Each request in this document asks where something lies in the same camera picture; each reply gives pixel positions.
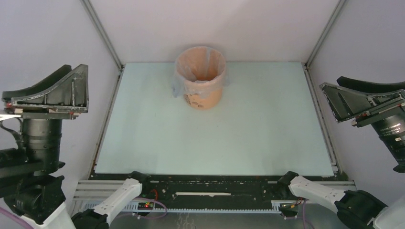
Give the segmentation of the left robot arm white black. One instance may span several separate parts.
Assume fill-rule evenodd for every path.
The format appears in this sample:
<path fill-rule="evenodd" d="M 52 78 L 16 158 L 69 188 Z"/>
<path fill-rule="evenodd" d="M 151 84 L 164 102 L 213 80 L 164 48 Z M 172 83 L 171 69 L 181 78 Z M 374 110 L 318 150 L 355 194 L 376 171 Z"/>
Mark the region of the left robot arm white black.
<path fill-rule="evenodd" d="M 107 229 L 129 202 L 150 195 L 150 177 L 134 171 L 101 204 L 73 216 L 67 212 L 64 177 L 53 174 L 64 166 L 63 120 L 88 112 L 87 65 L 63 65 L 31 87 L 4 91 L 1 99 L 1 121 L 17 119 L 20 128 L 7 128 L 17 146 L 0 152 L 0 197 L 26 228 Z"/>

